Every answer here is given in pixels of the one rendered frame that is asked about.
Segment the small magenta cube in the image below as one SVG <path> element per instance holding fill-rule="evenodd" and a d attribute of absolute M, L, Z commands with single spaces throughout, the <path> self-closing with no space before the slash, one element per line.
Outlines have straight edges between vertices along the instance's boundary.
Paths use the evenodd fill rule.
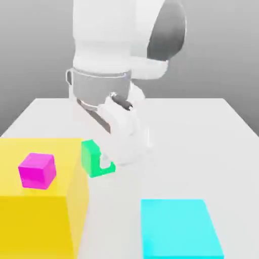
<path fill-rule="evenodd" d="M 46 190 L 56 177 L 53 154 L 29 153 L 18 166 L 23 188 Z"/>

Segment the small green cube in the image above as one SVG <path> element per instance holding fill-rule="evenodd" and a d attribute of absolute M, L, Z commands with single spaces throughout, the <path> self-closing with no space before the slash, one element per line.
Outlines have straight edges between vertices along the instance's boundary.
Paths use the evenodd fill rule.
<path fill-rule="evenodd" d="M 112 161 L 108 166 L 101 167 L 101 156 L 100 147 L 93 140 L 82 141 L 81 166 L 90 178 L 115 172 L 116 166 Z"/>

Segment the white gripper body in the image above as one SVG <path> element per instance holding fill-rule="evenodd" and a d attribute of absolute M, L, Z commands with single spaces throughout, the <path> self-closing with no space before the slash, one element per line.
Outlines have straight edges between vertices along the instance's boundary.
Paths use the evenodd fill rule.
<path fill-rule="evenodd" d="M 116 165 L 131 164 L 146 156 L 152 146 L 150 131 L 140 121 L 137 109 L 127 110 L 113 98 L 96 107 L 76 101 L 92 120 L 90 130 L 94 141 Z"/>

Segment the large cyan box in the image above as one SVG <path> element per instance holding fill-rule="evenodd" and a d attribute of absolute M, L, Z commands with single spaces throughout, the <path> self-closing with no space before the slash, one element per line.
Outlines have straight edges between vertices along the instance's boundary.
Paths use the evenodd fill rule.
<path fill-rule="evenodd" d="M 143 259 L 224 259 L 202 199 L 142 199 Z"/>

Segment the large yellow box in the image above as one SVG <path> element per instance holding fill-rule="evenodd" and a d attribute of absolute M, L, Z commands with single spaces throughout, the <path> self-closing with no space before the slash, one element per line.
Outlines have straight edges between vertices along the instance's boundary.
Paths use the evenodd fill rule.
<path fill-rule="evenodd" d="M 0 259 L 77 259 L 89 202 L 80 138 L 0 138 Z M 24 188 L 19 164 L 52 154 L 46 190 Z"/>

